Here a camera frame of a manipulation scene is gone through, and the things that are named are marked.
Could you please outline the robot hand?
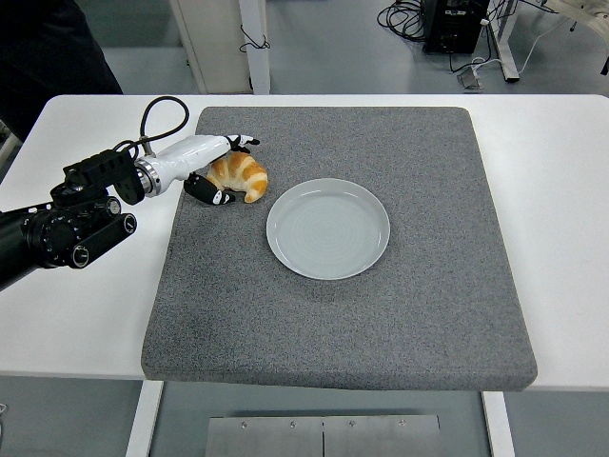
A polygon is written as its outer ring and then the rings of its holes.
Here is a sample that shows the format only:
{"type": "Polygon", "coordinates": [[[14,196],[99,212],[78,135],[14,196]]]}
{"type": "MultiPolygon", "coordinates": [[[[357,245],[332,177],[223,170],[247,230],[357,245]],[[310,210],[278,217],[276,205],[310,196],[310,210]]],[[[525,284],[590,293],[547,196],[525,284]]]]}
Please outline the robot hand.
{"type": "Polygon", "coordinates": [[[189,195],[208,205],[232,202],[233,190],[242,192],[247,203],[254,203],[268,186],[267,172],[246,148],[258,143],[244,135],[189,136],[138,161],[145,194],[159,195],[180,180],[189,195]]]}

